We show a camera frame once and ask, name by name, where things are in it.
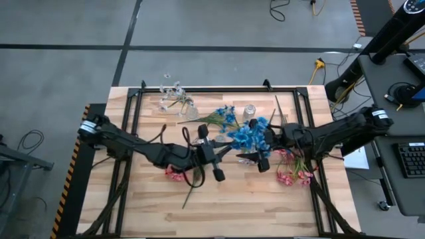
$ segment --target yellow black hazard tape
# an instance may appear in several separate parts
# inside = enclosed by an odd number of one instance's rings
[[[90,109],[90,105],[87,105],[86,109],[84,110],[82,120],[85,120],[87,118],[89,109]],[[69,169],[68,169],[68,172],[66,174],[64,190],[62,191],[62,195],[60,197],[59,207],[58,207],[58,210],[56,212],[56,216],[54,218],[54,224],[53,224],[52,232],[50,233],[51,239],[56,239],[56,235],[58,234],[58,231],[59,231],[59,223],[60,223],[60,219],[62,218],[62,215],[63,215],[63,212],[64,212],[66,198],[68,197],[69,187],[70,187],[71,180],[72,180],[72,174],[74,173],[75,162],[77,160],[77,154],[78,154],[79,149],[80,149],[80,140],[77,138],[77,140],[75,142],[75,146],[74,146],[74,152],[73,152],[72,157],[71,157],[71,162],[69,164]]]
[[[350,4],[351,4],[351,8],[353,10],[354,18],[356,20],[356,25],[357,25],[357,28],[359,30],[359,33],[362,37],[365,37],[366,36],[366,30],[365,30],[365,26],[363,24],[363,21],[361,19],[359,7],[357,6],[357,0],[350,0]],[[394,7],[392,6],[391,0],[388,0],[388,4],[391,8],[392,14],[395,14],[395,10],[394,10]]]

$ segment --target clear glass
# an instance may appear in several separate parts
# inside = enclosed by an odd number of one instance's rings
[[[194,104],[188,104],[186,107],[186,120],[196,120],[199,118],[198,108]]]

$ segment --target gray desk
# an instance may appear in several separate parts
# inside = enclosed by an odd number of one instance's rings
[[[422,216],[425,215],[425,178],[405,179],[391,147],[394,143],[425,142],[424,109],[419,106],[396,112],[396,106],[384,99],[392,84],[418,82],[417,77],[403,64],[405,58],[405,55],[390,56],[385,64],[376,65],[368,56],[360,56],[359,62],[375,104],[394,120],[388,136],[377,137],[375,142],[397,205],[405,216]]]

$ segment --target black floor stripe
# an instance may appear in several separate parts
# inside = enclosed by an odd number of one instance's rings
[[[126,39],[124,41],[123,49],[121,50],[120,59],[118,60],[117,68],[115,70],[114,79],[112,80],[112,86],[119,86],[122,70],[124,69],[124,63],[126,63],[127,53],[130,46],[131,38],[133,37],[135,24],[137,22],[137,16],[139,15],[140,5],[143,0],[137,0],[131,16],[130,25],[128,27]]]
[[[119,45],[67,45],[67,44],[0,44],[0,49],[34,50],[121,50]]]
[[[310,48],[310,47],[263,47],[263,46],[130,46],[129,50],[146,51],[190,51],[190,52],[300,52],[348,53],[350,48]]]

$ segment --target desk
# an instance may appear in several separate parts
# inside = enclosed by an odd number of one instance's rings
[[[394,55],[385,64],[376,65],[368,56],[359,56],[375,104],[385,109],[394,121],[388,137],[377,137],[375,142],[401,213],[405,216],[425,215],[425,179],[405,179],[398,160],[391,149],[394,143],[425,142],[425,113],[422,106],[396,111],[395,105],[384,99],[386,91],[396,82],[417,84],[418,78],[403,64],[405,55]]]
[[[309,99],[316,125],[332,120],[323,86],[308,86]],[[111,122],[121,125],[128,88],[112,88],[106,105],[105,115]],[[285,92],[256,93],[193,93],[200,116],[206,116],[223,105],[236,106],[240,121],[244,106],[254,104],[256,117],[270,118],[277,109],[278,96],[283,114],[288,122],[296,122],[296,111],[292,94]],[[144,139],[155,137],[166,123],[164,141],[185,144],[181,135],[182,125],[177,122],[185,118],[176,116],[179,108],[168,112],[157,109],[162,94],[143,93],[137,134]],[[273,122],[280,124],[278,110]],[[186,123],[192,137],[199,123]],[[209,127],[210,138],[218,135],[218,128]],[[204,186],[195,189],[182,209],[189,191],[185,182],[170,181],[164,170],[148,163],[143,155],[135,154],[131,165],[126,209],[122,224],[122,236],[137,237],[201,237],[201,236],[317,236],[317,228],[308,187],[285,186],[276,181],[276,167],[280,158],[273,154],[271,169],[259,173],[256,165],[242,165],[231,151],[224,157],[220,168],[226,180],[218,183],[207,167]],[[339,150],[332,152],[341,156]],[[106,158],[104,151],[96,153],[94,163]],[[360,230],[359,221],[344,164],[341,160],[328,158],[323,161],[331,200],[348,221]],[[85,231],[96,219],[106,204],[114,161],[109,160],[96,166],[88,181],[88,187],[77,232]],[[328,228],[324,206],[321,205],[323,222]],[[113,211],[110,230],[114,229],[116,209]]]

